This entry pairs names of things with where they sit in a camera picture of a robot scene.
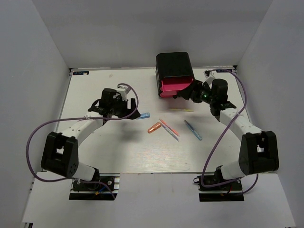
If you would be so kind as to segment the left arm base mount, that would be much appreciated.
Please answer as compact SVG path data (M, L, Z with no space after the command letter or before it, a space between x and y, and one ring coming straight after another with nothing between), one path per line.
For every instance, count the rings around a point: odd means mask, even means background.
M113 201L119 191L120 174L100 174L99 181L102 184L73 180L69 200Z

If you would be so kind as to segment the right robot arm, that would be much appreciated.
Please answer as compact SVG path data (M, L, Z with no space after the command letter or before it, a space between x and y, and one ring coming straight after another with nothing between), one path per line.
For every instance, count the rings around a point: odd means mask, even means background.
M276 171L279 168L277 137L273 131L263 131L254 126L241 111L228 100L228 83L215 79L212 84L194 80L177 93L178 97L195 103L209 104L211 114L240 140L236 161L221 165L214 171L211 181L202 174L200 183L204 188L226 189L245 176Z

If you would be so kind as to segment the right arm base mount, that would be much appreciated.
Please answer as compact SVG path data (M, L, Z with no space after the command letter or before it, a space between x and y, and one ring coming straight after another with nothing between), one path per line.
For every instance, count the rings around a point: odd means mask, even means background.
M198 185L200 202L238 202L244 201L243 187L240 180L229 184L206 188L201 184L201 176L193 179L193 183Z

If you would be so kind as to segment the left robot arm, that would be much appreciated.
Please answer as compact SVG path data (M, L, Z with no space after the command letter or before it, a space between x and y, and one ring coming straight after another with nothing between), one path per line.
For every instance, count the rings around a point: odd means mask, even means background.
M105 88L101 98L95 100L82 118L68 129L51 132L46 138L41 167L68 179L78 179L91 190L100 185L99 170L79 161L78 148L95 130L110 120L140 117L138 97L128 99L132 88L119 84L116 89Z

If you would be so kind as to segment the orange capsule eraser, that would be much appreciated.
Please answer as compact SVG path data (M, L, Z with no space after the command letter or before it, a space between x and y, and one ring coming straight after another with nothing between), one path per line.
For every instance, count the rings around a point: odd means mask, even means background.
M157 123L155 123L152 127L150 127L150 128L147 130L147 133L153 133L153 132L155 132L156 130L158 130L161 126L162 126L161 123L160 123L160 122L157 122Z

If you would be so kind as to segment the blue capsule eraser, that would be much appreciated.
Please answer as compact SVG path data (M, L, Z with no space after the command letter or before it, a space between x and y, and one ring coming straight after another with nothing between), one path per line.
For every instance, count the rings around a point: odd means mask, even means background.
M150 117L150 113L143 113L140 116L140 119L145 119L145 118L149 118Z

